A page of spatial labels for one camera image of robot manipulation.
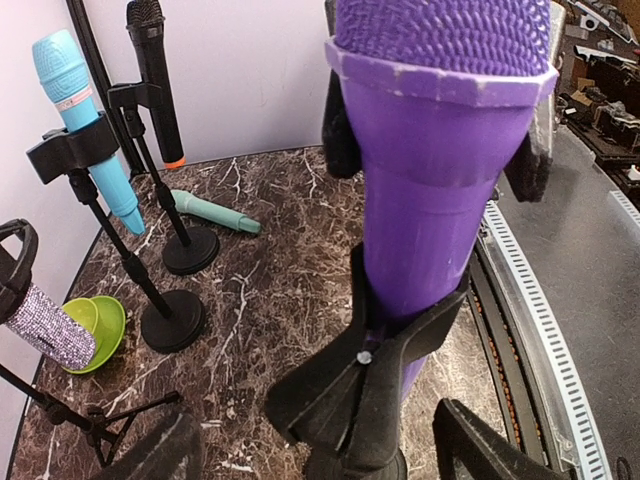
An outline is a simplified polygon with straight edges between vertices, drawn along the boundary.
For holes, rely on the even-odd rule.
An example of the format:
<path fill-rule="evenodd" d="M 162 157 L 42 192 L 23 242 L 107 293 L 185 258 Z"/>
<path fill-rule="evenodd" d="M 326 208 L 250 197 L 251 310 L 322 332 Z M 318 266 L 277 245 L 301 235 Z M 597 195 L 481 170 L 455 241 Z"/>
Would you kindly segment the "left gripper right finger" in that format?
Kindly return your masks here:
<path fill-rule="evenodd" d="M 444 398 L 433 423 L 438 472 L 456 479 L 462 466 L 470 479 L 573 479 L 539 462 L 482 420 L 462 402 Z"/>

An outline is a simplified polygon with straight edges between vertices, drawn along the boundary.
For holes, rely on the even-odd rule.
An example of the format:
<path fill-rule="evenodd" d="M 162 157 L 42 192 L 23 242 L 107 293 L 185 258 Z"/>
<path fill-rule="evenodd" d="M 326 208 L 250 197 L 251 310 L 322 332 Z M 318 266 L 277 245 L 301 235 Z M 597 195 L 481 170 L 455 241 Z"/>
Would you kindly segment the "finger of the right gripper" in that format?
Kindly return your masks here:
<path fill-rule="evenodd" d="M 553 164 L 555 96 L 535 109 L 520 147 L 504 169 L 518 202 L 537 203 L 544 196 Z"/>
<path fill-rule="evenodd" d="M 340 79 L 331 74 L 321 127 L 328 173 L 349 179 L 361 171 L 361 152 L 348 118 Z"/>

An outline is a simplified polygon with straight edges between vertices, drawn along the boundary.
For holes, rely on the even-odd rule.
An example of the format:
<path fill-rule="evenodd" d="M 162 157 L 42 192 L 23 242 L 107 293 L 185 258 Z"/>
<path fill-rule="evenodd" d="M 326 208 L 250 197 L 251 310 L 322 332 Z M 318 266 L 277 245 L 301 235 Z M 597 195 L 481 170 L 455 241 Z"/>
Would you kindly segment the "mint green microphone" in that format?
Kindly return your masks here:
<path fill-rule="evenodd" d="M 172 190 L 171 194 L 180 213 L 196 216 L 238 232 L 261 232 L 261 224 L 244 213 L 203 200 L 187 191 Z"/>

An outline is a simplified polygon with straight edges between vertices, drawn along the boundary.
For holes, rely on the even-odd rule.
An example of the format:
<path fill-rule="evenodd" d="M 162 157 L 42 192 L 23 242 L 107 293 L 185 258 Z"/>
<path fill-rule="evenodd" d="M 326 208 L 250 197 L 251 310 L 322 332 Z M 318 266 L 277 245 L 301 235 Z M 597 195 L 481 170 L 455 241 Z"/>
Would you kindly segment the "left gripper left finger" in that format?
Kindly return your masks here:
<path fill-rule="evenodd" d="M 203 467 L 200 423 L 191 414 L 173 412 L 93 479 L 200 479 Z"/>

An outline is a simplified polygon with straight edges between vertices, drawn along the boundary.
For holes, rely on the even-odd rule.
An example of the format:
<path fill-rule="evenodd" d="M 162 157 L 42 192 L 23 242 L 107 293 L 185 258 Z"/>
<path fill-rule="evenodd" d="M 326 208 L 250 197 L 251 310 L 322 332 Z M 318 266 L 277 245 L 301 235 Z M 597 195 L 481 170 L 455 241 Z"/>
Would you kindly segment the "purple microphone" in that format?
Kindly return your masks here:
<path fill-rule="evenodd" d="M 339 1 L 326 45 L 361 152 L 372 325 L 460 283 L 485 205 L 557 76 L 547 1 Z"/>

